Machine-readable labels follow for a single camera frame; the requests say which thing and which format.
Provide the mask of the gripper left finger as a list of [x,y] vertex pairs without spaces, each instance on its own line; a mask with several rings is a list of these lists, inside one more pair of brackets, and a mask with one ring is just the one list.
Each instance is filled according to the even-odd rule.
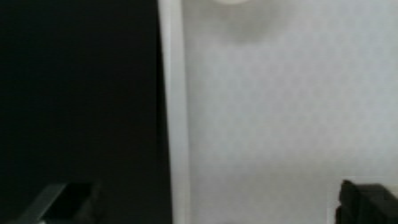
[[98,224],[96,199],[98,189],[92,183],[50,184],[16,224]]

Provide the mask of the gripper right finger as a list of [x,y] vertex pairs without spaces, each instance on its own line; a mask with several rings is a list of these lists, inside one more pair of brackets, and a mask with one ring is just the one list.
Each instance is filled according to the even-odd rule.
[[380,184],[345,180],[334,224],[398,224],[398,197]]

